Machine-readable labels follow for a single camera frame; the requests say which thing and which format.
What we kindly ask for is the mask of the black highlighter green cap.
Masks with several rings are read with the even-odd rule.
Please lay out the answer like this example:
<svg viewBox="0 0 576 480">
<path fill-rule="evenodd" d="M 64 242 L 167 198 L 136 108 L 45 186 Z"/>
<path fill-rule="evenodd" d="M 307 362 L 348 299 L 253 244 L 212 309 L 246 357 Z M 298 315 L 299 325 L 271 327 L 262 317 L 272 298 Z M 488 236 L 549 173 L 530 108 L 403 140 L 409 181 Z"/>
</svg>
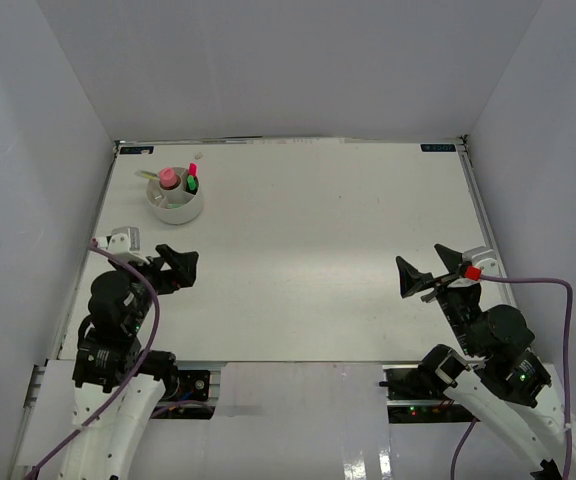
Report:
<svg viewBox="0 0 576 480">
<path fill-rule="evenodd" d="M 188 175 L 186 179 L 186 192 L 195 195 L 198 191 L 198 181 L 194 175 Z"/>
</svg>

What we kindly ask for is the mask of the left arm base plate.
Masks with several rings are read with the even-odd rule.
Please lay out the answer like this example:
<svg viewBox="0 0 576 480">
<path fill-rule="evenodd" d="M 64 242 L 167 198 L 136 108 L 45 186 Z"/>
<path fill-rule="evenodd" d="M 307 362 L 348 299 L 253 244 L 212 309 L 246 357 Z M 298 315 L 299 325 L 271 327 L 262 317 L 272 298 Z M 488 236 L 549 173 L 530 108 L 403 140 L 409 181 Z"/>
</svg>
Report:
<svg viewBox="0 0 576 480">
<path fill-rule="evenodd" d="M 178 369 L 176 379 L 166 387 L 154 419 L 210 420 L 220 392 L 218 370 Z"/>
</svg>

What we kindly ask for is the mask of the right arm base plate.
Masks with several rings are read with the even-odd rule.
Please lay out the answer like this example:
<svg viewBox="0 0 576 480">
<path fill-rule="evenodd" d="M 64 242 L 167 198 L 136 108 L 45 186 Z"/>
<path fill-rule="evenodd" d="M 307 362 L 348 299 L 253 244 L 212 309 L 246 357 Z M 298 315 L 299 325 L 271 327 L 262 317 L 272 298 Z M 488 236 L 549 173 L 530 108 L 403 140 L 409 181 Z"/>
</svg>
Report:
<svg viewBox="0 0 576 480">
<path fill-rule="evenodd" d="M 383 365 L 379 386 L 386 396 L 391 425 L 468 423 L 472 414 L 414 376 L 416 364 Z"/>
</svg>

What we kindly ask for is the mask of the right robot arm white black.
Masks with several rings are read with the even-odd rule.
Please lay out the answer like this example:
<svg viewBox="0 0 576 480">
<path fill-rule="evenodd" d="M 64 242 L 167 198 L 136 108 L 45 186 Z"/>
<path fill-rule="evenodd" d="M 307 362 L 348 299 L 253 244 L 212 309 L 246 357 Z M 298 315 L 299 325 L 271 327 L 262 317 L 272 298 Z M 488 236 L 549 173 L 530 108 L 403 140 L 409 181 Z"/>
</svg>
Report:
<svg viewBox="0 0 576 480">
<path fill-rule="evenodd" d="M 555 385 L 532 344 L 523 313 L 509 304 L 480 305 L 485 282 L 505 285 L 558 285 L 566 292 L 564 332 L 571 331 L 574 293 L 565 280 L 508 278 L 500 274 L 494 250 L 458 252 L 434 247 L 446 271 L 422 273 L 403 257 L 395 259 L 400 295 L 435 302 L 459 347 L 435 346 L 401 378 L 385 378 L 391 394 L 453 401 L 474 424 L 489 428 L 530 469 L 534 479 L 576 479 L 576 420 L 572 414 L 569 346 L 562 346 L 562 374 Z"/>
</svg>

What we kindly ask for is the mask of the pink capped crayon tube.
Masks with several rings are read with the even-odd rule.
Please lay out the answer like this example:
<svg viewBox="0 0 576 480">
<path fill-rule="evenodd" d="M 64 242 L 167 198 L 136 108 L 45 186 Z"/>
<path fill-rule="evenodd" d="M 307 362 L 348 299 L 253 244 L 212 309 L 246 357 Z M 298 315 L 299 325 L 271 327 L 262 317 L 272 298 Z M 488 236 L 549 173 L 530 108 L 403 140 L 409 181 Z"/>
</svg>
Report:
<svg viewBox="0 0 576 480">
<path fill-rule="evenodd" d="M 174 190 L 181 182 L 179 175 L 171 167 L 162 169 L 158 174 L 158 179 L 160 188 L 163 190 Z"/>
</svg>

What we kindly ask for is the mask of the yellow pen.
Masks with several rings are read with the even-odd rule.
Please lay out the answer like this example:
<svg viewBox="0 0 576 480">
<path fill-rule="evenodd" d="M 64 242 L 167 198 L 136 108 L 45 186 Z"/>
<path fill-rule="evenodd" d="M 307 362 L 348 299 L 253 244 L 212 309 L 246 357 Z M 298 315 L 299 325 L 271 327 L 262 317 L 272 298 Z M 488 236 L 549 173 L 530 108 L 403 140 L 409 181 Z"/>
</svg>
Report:
<svg viewBox="0 0 576 480">
<path fill-rule="evenodd" d="M 147 180 L 159 181 L 159 175 L 155 172 L 138 170 L 135 172 L 135 175 L 140 177 L 140 178 L 147 179 Z"/>
</svg>

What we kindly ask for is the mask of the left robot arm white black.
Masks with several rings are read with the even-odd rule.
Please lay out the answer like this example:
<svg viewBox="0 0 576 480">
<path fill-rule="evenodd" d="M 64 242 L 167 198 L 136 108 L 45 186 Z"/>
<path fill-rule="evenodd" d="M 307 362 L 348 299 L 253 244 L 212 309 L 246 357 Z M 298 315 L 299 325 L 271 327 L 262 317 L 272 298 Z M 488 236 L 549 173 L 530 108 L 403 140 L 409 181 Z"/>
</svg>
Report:
<svg viewBox="0 0 576 480">
<path fill-rule="evenodd" d="M 77 333 L 75 431 L 59 476 L 125 479 L 151 413 L 179 387 L 175 355 L 153 347 L 160 299 L 194 285 L 199 255 L 160 244 L 145 256 L 130 226 L 93 238 L 91 250 L 111 268 L 92 281 Z"/>
</svg>

